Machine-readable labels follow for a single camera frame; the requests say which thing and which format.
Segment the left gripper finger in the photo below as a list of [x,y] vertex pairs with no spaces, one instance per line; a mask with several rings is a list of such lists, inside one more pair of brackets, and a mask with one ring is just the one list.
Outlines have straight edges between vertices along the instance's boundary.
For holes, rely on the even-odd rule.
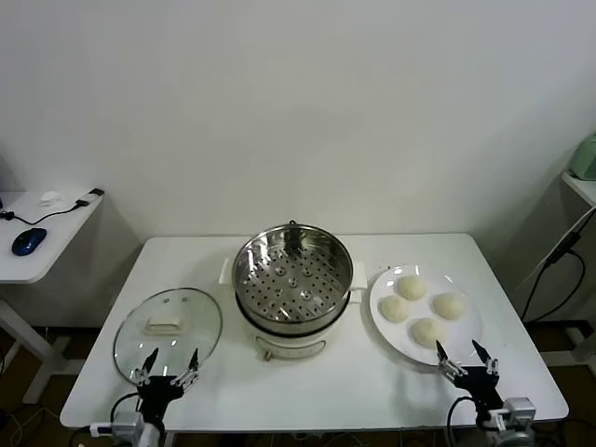
[[150,377],[150,371],[152,370],[157,356],[159,348],[156,347],[153,352],[145,358],[140,368],[135,368],[132,372],[131,380],[133,384],[143,384]]
[[198,354],[199,349],[196,348],[190,358],[186,371],[178,374],[170,381],[173,386],[191,386],[197,380],[199,377]]

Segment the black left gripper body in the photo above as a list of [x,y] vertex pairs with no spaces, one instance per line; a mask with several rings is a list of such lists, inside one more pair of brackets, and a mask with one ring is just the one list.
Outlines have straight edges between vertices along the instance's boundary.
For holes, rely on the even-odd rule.
[[183,387],[175,383],[174,376],[150,376],[137,387],[137,392],[143,421],[155,427],[164,426],[169,404],[183,397]]

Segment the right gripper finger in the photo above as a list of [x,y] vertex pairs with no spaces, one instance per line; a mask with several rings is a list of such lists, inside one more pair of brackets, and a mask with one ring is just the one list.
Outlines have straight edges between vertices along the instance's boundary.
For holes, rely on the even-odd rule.
[[439,340],[436,341],[436,348],[439,360],[438,368],[445,377],[454,379],[456,377],[463,377],[467,374],[466,370],[449,359]]
[[494,359],[488,353],[487,349],[483,347],[480,343],[478,343],[476,340],[473,340],[472,344],[481,362],[484,364],[486,372],[488,374],[498,374],[498,360]]

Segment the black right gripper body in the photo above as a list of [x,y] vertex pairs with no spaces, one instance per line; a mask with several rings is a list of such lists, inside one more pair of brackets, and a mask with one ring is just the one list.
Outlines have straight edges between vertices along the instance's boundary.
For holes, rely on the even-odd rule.
[[465,366],[463,370],[465,373],[459,373],[454,378],[454,386],[469,394],[478,414],[487,414],[503,407],[503,400],[496,390],[499,381],[497,373],[488,373],[484,366]]

